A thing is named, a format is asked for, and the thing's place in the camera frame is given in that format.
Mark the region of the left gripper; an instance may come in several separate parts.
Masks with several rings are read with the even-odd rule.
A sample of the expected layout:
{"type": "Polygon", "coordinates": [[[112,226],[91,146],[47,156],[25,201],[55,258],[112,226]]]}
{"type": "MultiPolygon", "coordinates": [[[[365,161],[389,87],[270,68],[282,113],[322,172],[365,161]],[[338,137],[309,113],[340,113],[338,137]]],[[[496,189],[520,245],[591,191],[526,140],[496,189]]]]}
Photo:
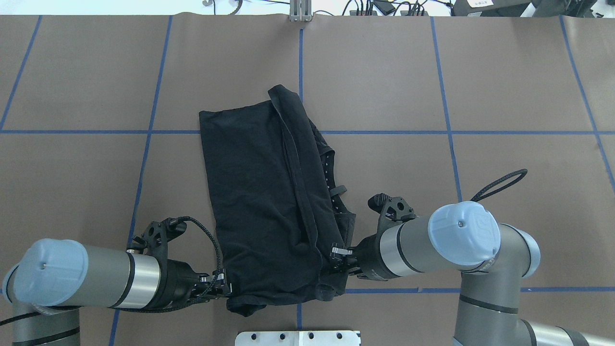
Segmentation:
{"type": "Polygon", "coordinates": [[[180,308],[231,294],[232,284],[225,269],[213,274],[196,273],[183,261],[168,260],[166,276],[154,296],[154,308],[180,308]]]}

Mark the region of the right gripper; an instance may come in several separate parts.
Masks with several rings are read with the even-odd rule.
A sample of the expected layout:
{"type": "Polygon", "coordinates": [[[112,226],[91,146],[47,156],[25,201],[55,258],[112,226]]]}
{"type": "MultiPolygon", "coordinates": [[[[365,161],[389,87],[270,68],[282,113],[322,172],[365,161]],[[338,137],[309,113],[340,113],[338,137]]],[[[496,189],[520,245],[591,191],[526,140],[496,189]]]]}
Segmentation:
{"type": "Polygon", "coordinates": [[[338,243],[332,243],[330,273],[344,273],[361,280],[385,281],[378,240],[377,235],[371,235],[347,249],[338,243]]]}

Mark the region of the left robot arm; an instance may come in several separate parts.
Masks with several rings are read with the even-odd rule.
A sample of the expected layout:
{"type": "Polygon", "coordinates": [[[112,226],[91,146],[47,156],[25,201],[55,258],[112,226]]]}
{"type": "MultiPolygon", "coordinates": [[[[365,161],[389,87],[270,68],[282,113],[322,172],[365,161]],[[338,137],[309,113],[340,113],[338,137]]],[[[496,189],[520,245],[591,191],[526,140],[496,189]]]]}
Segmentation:
{"type": "Polygon", "coordinates": [[[2,291],[13,309],[2,324],[13,325],[14,346],[78,346],[81,307],[165,313],[233,290],[224,269],[196,273],[168,259],[160,240],[113,250],[46,238],[9,269],[2,291]]]}

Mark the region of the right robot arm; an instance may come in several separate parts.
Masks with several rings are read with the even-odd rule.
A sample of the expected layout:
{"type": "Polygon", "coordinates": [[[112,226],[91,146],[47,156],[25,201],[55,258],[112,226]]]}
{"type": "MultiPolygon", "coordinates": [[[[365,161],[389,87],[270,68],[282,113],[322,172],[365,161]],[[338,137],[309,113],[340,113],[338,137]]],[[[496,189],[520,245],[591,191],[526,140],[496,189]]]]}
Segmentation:
{"type": "Polygon", "coordinates": [[[613,339],[521,319],[521,283],[541,261],[527,232],[499,223],[474,201],[419,216],[400,197],[368,202],[376,234],[353,247],[332,245],[337,267],[363,280],[387,281],[453,269],[461,274],[455,346],[612,346],[613,339]]]}

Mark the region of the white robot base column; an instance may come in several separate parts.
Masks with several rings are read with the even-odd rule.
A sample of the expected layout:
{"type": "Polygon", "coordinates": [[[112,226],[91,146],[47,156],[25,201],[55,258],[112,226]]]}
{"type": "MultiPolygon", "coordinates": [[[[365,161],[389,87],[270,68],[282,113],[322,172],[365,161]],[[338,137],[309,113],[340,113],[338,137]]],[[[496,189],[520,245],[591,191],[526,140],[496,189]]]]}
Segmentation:
{"type": "Polygon", "coordinates": [[[247,331],[237,335],[235,346],[360,346],[359,331],[247,331]]]}

